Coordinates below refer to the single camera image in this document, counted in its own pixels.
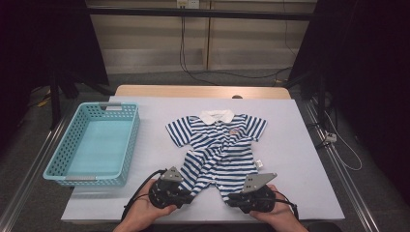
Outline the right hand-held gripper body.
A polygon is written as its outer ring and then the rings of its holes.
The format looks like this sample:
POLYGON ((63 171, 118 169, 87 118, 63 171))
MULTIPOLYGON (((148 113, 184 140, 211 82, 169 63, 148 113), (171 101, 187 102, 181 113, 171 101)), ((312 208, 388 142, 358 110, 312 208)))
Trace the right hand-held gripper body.
POLYGON ((250 211, 268 213, 274 209, 276 195, 267 184, 277 175, 277 173, 249 174, 246 177, 240 192, 240 209, 245 214, 250 211))

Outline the person's right hand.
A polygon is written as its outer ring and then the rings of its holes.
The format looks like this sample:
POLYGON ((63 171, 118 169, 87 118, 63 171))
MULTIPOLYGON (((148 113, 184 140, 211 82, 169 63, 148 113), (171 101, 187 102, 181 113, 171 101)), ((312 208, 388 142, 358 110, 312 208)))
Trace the person's right hand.
POLYGON ((274 210, 269 213, 261 213, 256 211, 250 211, 249 215, 262 222, 270 224, 275 230, 287 220, 297 220, 293 215, 290 207, 284 203, 277 203, 274 210))

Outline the black curtain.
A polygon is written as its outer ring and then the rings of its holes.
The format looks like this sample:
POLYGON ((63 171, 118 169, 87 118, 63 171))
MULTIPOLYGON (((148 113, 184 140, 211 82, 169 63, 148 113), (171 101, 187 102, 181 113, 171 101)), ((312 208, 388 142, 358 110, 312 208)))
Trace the black curtain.
POLYGON ((85 0, 0 0, 0 150, 25 115, 32 90, 55 80, 73 99, 84 83, 109 95, 85 0))
POLYGON ((324 83, 410 205, 410 0, 317 0, 290 77, 324 83))

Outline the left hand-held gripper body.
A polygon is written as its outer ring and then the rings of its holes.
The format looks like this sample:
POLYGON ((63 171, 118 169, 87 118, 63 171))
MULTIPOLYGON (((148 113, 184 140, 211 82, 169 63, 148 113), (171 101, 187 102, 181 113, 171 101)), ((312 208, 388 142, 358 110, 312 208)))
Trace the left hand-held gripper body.
POLYGON ((183 205, 179 185, 182 177, 175 166, 166 169, 149 189, 151 203, 159 209, 174 205, 180 209, 183 205))

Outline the black metal stand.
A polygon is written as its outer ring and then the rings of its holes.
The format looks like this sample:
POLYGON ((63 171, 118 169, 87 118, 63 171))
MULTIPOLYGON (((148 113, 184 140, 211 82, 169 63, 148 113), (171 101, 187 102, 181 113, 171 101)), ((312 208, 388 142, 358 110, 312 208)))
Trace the black metal stand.
POLYGON ((309 71, 296 77, 289 78, 287 82, 282 85, 282 87, 289 90, 297 84, 302 83, 305 83, 310 87, 310 92, 308 95, 311 99, 313 99, 313 97, 316 96, 317 122, 320 127, 324 128, 326 116, 325 79, 322 74, 309 71))
POLYGON ((62 90, 68 99, 75 99, 78 97, 79 92, 76 83, 82 83, 87 87, 97 91, 104 96, 113 96, 114 92, 100 84, 89 80, 75 72, 59 72, 51 70, 49 72, 49 87, 50 87, 50 100, 51 100, 51 126, 54 130, 58 123, 61 121, 61 104, 60 104, 60 90, 62 90))

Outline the white wall socket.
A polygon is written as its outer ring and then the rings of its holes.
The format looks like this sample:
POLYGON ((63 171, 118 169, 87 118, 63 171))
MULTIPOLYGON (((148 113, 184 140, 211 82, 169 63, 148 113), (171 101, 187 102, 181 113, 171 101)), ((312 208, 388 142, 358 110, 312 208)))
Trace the white wall socket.
POLYGON ((176 0, 176 6, 178 9, 199 9, 199 0, 176 0))

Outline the white table cover sheet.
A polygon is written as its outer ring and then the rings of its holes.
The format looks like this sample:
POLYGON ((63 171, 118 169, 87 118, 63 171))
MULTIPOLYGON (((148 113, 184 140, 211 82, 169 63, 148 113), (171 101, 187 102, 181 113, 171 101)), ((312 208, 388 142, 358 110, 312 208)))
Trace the white table cover sheet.
POLYGON ((127 183, 122 188, 77 187, 62 215, 73 223, 113 222, 153 172, 180 167, 189 149, 179 148, 165 126, 181 117, 205 110, 230 109, 236 114, 268 122, 259 141, 251 145, 253 156, 263 162, 262 173, 276 173, 277 189, 298 206, 301 219, 343 219, 337 197, 293 100, 200 99, 113 97, 114 102, 136 102, 140 125, 127 183))

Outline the person's left hand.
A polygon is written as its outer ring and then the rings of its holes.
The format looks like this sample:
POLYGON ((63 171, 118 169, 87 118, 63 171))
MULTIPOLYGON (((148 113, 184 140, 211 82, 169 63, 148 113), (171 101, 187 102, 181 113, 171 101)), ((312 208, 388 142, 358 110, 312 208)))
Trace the person's left hand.
POLYGON ((144 221, 152 224, 156 219, 169 216, 177 209, 174 205, 159 209, 151 203, 148 193, 151 185, 155 182, 155 179, 151 179, 142 188, 124 220, 144 221))

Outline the black horizontal metal bar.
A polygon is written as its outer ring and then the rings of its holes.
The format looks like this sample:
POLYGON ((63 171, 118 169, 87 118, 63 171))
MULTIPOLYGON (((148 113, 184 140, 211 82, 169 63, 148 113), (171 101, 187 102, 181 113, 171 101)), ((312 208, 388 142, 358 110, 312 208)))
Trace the black horizontal metal bar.
POLYGON ((142 16, 180 16, 180 17, 208 17, 208 18, 248 18, 270 20, 295 20, 311 21, 319 18, 316 14, 299 13, 269 13, 245 11, 220 11, 196 9, 153 9, 153 8, 108 8, 89 7, 87 12, 91 15, 142 15, 142 16))

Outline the aluminium floor rail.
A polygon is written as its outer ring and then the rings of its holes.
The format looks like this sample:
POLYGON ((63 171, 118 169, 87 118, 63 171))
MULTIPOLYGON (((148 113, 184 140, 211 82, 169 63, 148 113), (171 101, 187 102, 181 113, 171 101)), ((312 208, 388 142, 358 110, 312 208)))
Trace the aluminium floor rail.
POLYGON ((351 176, 355 171, 341 160, 336 143, 326 140, 327 131, 319 125, 315 101, 302 101, 299 106, 307 131, 345 216, 345 219, 339 219, 337 224, 345 232, 380 232, 373 213, 351 176))
POLYGON ((36 182, 40 179, 52 156, 52 152, 62 137, 64 129, 68 126, 73 112, 72 105, 65 107, 57 120, 50 123, 45 136, 40 136, 40 133, 36 131, 37 140, 40 139, 42 145, 40 148, 33 150, 35 156, 29 160, 29 167, 25 169, 23 178, 17 182, 18 188, 7 202, 4 212, 0 216, 0 232, 12 232, 36 182))

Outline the blue white striped baby romper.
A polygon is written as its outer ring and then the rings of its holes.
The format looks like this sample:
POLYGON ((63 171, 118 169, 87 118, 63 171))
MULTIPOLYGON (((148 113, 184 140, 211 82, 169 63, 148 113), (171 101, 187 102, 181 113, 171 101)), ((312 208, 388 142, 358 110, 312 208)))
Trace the blue white striped baby romper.
POLYGON ((168 123, 165 128, 174 144, 190 146, 180 169, 180 188, 196 196, 215 187, 224 201, 240 192, 246 177, 258 172, 251 145, 267 125, 265 119, 230 110, 203 111, 168 123))

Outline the light blue plastic basket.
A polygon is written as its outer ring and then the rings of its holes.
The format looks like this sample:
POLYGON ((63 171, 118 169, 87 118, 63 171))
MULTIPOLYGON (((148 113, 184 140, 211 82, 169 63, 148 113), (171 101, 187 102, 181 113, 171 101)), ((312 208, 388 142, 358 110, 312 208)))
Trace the light blue plastic basket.
POLYGON ((128 179, 139 122, 134 102, 82 103, 43 177, 68 187, 122 187, 128 179))

